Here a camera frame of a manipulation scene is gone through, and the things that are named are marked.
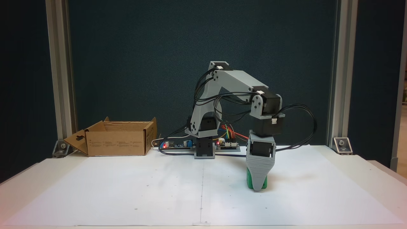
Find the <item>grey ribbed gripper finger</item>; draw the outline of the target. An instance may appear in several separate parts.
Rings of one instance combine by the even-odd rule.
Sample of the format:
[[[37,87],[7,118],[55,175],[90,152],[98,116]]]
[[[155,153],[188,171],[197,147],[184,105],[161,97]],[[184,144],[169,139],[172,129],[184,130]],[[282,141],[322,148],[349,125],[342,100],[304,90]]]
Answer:
[[[246,157],[246,183],[250,189],[260,191],[267,187],[267,176],[275,164],[275,158]]]

